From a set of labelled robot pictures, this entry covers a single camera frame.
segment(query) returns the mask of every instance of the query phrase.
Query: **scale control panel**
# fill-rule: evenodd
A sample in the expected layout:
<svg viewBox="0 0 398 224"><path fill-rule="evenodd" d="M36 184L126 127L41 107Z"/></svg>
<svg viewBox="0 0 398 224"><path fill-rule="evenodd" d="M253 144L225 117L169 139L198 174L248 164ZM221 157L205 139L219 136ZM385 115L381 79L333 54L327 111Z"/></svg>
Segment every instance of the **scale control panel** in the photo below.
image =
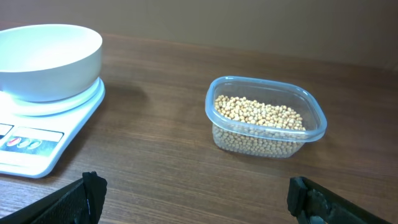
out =
<svg viewBox="0 0 398 224"><path fill-rule="evenodd" d="M48 157L62 137L57 131L0 124L0 151Z"/></svg>

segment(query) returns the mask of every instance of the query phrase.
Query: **white bowl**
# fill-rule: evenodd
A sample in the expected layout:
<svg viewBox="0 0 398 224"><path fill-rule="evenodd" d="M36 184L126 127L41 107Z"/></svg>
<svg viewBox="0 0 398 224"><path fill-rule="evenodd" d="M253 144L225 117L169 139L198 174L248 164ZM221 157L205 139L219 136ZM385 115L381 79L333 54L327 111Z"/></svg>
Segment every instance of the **white bowl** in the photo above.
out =
<svg viewBox="0 0 398 224"><path fill-rule="evenodd" d="M81 93L101 70L102 38L80 26L45 24L0 31L0 90L41 102Z"/></svg>

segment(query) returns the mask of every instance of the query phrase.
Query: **red button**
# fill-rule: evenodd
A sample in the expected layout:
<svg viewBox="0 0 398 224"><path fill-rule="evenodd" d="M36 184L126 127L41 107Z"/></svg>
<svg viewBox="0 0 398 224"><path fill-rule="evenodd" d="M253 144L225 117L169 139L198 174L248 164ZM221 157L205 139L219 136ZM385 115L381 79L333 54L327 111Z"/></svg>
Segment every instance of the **red button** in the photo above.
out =
<svg viewBox="0 0 398 224"><path fill-rule="evenodd" d="M10 141L7 142L7 146L11 147L11 146L15 146L16 144L18 144L21 141L20 137L16 137L11 139Z"/></svg>

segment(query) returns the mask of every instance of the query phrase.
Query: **button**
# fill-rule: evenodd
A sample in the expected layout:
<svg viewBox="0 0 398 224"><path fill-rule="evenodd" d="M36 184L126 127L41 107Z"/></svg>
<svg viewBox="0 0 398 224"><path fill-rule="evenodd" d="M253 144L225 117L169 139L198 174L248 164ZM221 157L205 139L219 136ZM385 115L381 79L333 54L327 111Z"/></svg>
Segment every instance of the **button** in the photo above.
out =
<svg viewBox="0 0 398 224"><path fill-rule="evenodd" d="M41 144L42 144L41 140L33 140L27 148L32 150L32 149L39 147Z"/></svg>
<svg viewBox="0 0 398 224"><path fill-rule="evenodd" d="M22 139L20 137L15 137L13 139L11 139L10 141L7 142L7 146L11 147L11 146L15 146L16 144L18 144Z"/></svg>
<svg viewBox="0 0 398 224"><path fill-rule="evenodd" d="M20 148L23 148L23 147L26 147L26 146L28 146L29 144L30 144L30 142L31 142L31 140L30 139L25 139L25 140L23 140L21 143L19 143L18 145L17 145L17 147L20 149Z"/></svg>

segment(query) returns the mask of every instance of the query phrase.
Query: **scale platform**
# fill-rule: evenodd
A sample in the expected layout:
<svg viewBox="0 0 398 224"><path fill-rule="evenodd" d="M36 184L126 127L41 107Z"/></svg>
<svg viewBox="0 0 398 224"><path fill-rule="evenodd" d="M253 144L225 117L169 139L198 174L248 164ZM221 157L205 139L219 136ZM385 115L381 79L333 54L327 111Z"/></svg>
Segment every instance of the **scale platform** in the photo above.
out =
<svg viewBox="0 0 398 224"><path fill-rule="evenodd" d="M104 96L100 78L84 92L53 102L0 95L0 174L40 178L50 173Z"/></svg>

